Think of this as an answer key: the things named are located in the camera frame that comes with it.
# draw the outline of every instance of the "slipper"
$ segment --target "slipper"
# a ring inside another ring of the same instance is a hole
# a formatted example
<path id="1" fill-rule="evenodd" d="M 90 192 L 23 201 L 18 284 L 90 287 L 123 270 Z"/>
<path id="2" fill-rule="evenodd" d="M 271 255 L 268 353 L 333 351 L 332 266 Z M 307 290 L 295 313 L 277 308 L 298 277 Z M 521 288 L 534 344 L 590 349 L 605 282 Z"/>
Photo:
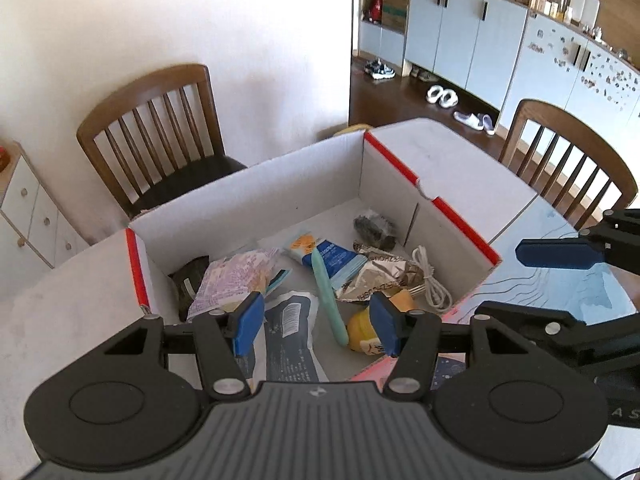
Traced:
<path id="1" fill-rule="evenodd" d="M 439 81 L 438 76 L 432 74 L 428 70 L 420 70 L 418 73 L 418 79 L 424 83 L 435 83 Z"/>
<path id="2" fill-rule="evenodd" d="M 457 104 L 458 95 L 453 90 L 447 89 L 440 96 L 440 106 L 443 108 L 453 108 Z"/>
<path id="3" fill-rule="evenodd" d="M 463 114 L 460 112 L 453 112 L 453 118 L 459 123 L 465 124 L 469 128 L 473 128 L 476 132 L 484 130 L 481 120 L 476 114 Z"/>
<path id="4" fill-rule="evenodd" d="M 482 116 L 482 127 L 486 130 L 487 135 L 493 135 L 495 133 L 494 122 L 487 114 Z"/>
<path id="5" fill-rule="evenodd" d="M 438 99 L 440 99 L 442 94 L 444 94 L 444 88 L 440 85 L 433 85 L 427 91 L 427 95 L 425 96 L 425 99 L 427 99 L 427 102 L 429 104 L 434 105 L 436 104 Z"/>

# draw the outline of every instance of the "cardboard box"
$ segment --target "cardboard box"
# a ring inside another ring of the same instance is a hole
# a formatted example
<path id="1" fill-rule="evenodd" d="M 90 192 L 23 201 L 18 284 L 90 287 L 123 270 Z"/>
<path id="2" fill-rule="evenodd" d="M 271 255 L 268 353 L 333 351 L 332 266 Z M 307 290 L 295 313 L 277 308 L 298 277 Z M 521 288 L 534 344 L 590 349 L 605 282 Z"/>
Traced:
<path id="1" fill-rule="evenodd" d="M 465 298 L 499 263 L 497 253 L 446 202 L 429 200 L 417 176 L 372 133 L 355 132 L 234 173 L 164 204 L 130 224 L 127 239 L 138 301 L 177 321 L 177 297 L 168 275 L 208 254 L 216 259 L 252 243 L 281 246 L 305 228 L 351 247 L 354 217 L 370 207 L 397 227 L 394 252 L 409 258 L 422 245 L 454 302 Z M 313 272 L 281 254 L 277 269 L 291 269 L 278 294 L 317 295 Z M 361 306 L 339 303 L 345 321 Z M 314 351 L 329 380 L 347 380 L 372 361 L 339 346 L 318 312 Z M 170 369 L 183 377 L 191 372 Z"/>
<path id="2" fill-rule="evenodd" d="M 382 0 L 382 24 L 404 32 L 409 0 Z"/>

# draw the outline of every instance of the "wooden floor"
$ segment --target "wooden floor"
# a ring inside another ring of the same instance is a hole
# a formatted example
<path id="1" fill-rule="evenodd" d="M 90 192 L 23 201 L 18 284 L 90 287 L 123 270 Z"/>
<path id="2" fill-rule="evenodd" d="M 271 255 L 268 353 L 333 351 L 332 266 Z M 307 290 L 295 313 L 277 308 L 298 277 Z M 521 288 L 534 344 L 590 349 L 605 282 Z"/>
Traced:
<path id="1" fill-rule="evenodd" d="M 453 110 L 444 110 L 439 105 L 430 105 L 424 97 L 429 86 L 433 83 L 408 77 L 396 76 L 388 80 L 373 80 L 363 72 L 365 60 L 353 58 L 351 62 L 351 97 L 349 108 L 349 124 L 365 123 L 371 126 L 383 126 L 418 117 L 434 119 L 448 126 L 451 130 L 464 137 L 469 142 L 491 155 L 496 160 L 504 140 L 498 136 L 488 136 L 484 132 L 475 130 L 457 122 L 453 118 Z M 467 94 L 465 91 L 455 88 L 446 82 L 446 88 L 454 88 L 460 98 L 455 107 L 462 113 L 485 113 L 492 117 L 494 124 L 497 121 L 498 110 L 491 108 L 486 103 Z M 524 154 L 516 152 L 510 165 L 510 170 L 515 172 L 520 167 Z M 527 167 L 523 179 L 531 177 L 536 169 L 535 163 Z M 541 176 L 534 189 L 541 192 L 546 184 L 546 178 Z M 555 184 L 550 190 L 547 200 L 552 202 L 561 190 L 559 184 Z M 558 211 L 564 212 L 570 205 L 572 197 L 565 197 L 558 205 Z M 569 222 L 575 222 L 584 212 L 584 208 L 577 207 L 569 217 Z M 585 227 L 593 225 L 594 220 L 588 221 Z M 622 284 L 636 308 L 640 310 L 640 277 L 624 270 L 613 269 L 618 281 Z"/>

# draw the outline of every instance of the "toothpaste tube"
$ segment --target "toothpaste tube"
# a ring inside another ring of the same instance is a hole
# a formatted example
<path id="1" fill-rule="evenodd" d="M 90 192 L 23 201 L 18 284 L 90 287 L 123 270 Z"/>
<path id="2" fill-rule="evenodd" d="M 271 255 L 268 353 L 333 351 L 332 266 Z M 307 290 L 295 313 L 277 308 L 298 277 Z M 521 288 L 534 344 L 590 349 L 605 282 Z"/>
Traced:
<path id="1" fill-rule="evenodd" d="M 341 286 L 355 276 L 367 262 L 367 257 L 363 254 L 356 254 L 325 238 L 315 238 L 309 231 L 296 236 L 284 247 L 284 250 L 286 250 L 293 259 L 311 268 L 311 251 L 313 251 L 315 247 L 318 248 L 322 256 L 326 272 L 329 274 L 331 286 L 334 290 L 339 290 Z"/>

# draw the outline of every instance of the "red stripe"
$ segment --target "red stripe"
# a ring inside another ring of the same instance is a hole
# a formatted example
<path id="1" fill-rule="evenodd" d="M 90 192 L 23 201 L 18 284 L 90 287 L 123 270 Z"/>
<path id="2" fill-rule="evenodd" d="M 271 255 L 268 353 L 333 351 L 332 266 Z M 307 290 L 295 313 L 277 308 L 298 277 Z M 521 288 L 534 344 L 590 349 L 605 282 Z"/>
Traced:
<path id="1" fill-rule="evenodd" d="M 138 254 L 138 244 L 136 234 L 133 229 L 126 229 L 127 249 L 129 250 L 129 263 L 131 264 L 131 275 L 133 277 L 133 287 L 136 289 L 138 304 L 149 306 L 149 297 L 146 294 L 145 279 L 142 276 L 142 266 L 140 266 L 140 255 Z"/>
<path id="2" fill-rule="evenodd" d="M 398 170 L 402 175 L 411 182 L 414 186 L 418 182 L 418 176 L 411 171 L 399 158 L 397 158 L 393 153 L 391 153 L 382 142 L 376 139 L 373 134 L 367 130 L 364 133 L 364 139 L 373 146 L 383 157 L 388 160 L 396 170 Z"/>
<path id="3" fill-rule="evenodd" d="M 476 231 L 464 221 L 464 219 L 456 213 L 456 211 L 447 204 L 443 199 L 439 196 L 434 198 L 432 201 L 434 206 L 436 206 L 444 216 L 446 216 L 450 222 L 452 222 L 458 229 L 460 229 L 464 235 L 471 240 L 473 245 L 475 245 L 478 250 L 484 254 L 487 260 L 489 260 L 492 265 L 497 265 L 500 263 L 500 255 L 494 251 L 494 249 L 487 242 L 484 241 Z"/>

